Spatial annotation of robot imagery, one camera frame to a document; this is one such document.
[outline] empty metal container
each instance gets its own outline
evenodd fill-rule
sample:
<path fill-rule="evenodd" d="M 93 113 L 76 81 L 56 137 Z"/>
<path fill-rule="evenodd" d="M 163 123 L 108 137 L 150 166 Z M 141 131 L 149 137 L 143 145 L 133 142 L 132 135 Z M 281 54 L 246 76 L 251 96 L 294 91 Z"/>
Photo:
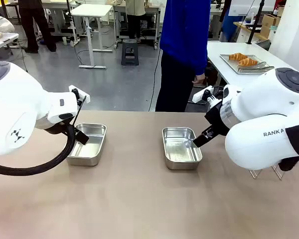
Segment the empty metal container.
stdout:
<path fill-rule="evenodd" d="M 166 166 L 172 170 L 193 170 L 202 159 L 193 143 L 195 133 L 186 127 L 166 127 L 162 130 Z"/>
<path fill-rule="evenodd" d="M 89 140 L 86 145 L 76 142 L 67 157 L 68 164 L 79 166 L 95 166 L 101 159 L 102 146 L 106 134 L 106 126 L 96 123 L 81 123 L 77 129 L 85 133 Z"/>

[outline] gray floor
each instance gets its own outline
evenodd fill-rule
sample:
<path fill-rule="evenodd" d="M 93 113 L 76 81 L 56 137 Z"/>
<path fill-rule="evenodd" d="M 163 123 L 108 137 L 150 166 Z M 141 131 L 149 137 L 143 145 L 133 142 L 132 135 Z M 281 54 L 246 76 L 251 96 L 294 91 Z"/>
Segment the gray floor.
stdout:
<path fill-rule="evenodd" d="M 26 39 L 23 30 L 17 26 L 20 41 Z M 111 46 L 114 43 L 112 26 L 103 26 L 102 43 Z M 92 39 L 93 47 L 99 48 L 97 33 Z M 57 51 L 50 52 L 40 45 L 39 54 L 24 53 L 25 65 L 31 74 L 47 91 L 64 92 L 69 85 L 75 85 L 91 95 L 91 103 L 84 109 L 106 111 L 154 111 L 160 87 L 160 60 L 156 71 L 156 82 L 152 105 L 150 100 L 153 91 L 154 70 L 157 64 L 158 50 L 150 45 L 139 45 L 139 66 L 121 65 L 121 47 L 119 44 L 113 53 L 94 52 L 95 63 L 106 65 L 106 70 L 80 69 L 74 48 L 57 43 Z M 87 39 L 82 38 L 76 46 L 76 52 L 87 50 Z M 24 68 L 19 49 L 14 49 L 14 56 L 9 61 Z M 89 53 L 79 53 L 84 64 L 89 63 Z M 189 112 L 203 112 L 205 107 L 189 105 Z"/>

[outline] baking tray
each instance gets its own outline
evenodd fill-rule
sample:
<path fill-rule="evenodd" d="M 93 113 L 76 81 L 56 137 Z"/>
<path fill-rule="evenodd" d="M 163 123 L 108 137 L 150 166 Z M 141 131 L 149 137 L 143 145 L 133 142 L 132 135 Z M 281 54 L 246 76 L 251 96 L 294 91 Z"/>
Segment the baking tray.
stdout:
<path fill-rule="evenodd" d="M 95 166 L 101 159 L 106 126 L 97 123 L 80 123 L 76 128 L 85 133 L 89 140 L 86 145 L 76 142 L 72 152 L 67 157 L 69 165 Z"/>
<path fill-rule="evenodd" d="M 193 143 L 195 133 L 186 127 L 166 127 L 162 130 L 166 166 L 172 170 L 193 170 L 202 159 Z"/>
<path fill-rule="evenodd" d="M 262 74 L 264 74 L 265 72 L 267 72 L 267 71 L 264 71 L 264 72 L 255 71 L 255 72 L 248 72 L 248 73 L 247 73 L 247 72 L 239 72 L 238 69 L 243 67 L 243 66 L 238 66 L 238 62 L 239 62 L 239 61 L 229 60 L 229 56 L 230 56 L 230 55 L 227 55 L 227 54 L 220 54 L 219 56 L 220 56 L 220 58 L 222 58 L 222 59 L 223 59 L 223 60 L 224 60 L 224 61 L 231 67 L 231 69 L 233 69 L 233 70 L 236 72 L 236 74 L 238 74 L 238 75 L 262 75 Z M 259 59 L 259 58 L 258 58 L 257 56 L 255 56 L 255 55 L 246 55 L 246 56 L 248 56 L 248 58 L 251 58 L 251 59 L 253 59 L 253 60 L 258 61 L 258 63 L 263 62 L 263 60 Z"/>

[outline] person's hand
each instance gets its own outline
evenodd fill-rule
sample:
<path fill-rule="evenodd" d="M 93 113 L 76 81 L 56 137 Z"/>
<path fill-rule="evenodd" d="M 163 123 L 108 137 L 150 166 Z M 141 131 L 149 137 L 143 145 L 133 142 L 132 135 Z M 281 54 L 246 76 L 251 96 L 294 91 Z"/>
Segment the person's hand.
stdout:
<path fill-rule="evenodd" d="M 205 80 L 205 73 L 199 76 L 195 76 L 195 80 L 192 81 L 194 84 L 203 84 Z"/>

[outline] blue sweater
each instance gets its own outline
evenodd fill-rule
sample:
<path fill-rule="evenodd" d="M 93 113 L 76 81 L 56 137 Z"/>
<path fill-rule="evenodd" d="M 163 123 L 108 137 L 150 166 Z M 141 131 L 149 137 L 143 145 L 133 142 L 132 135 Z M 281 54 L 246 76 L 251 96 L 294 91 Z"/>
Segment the blue sweater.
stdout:
<path fill-rule="evenodd" d="M 167 0 L 160 47 L 196 75 L 207 65 L 209 16 L 210 0 Z"/>

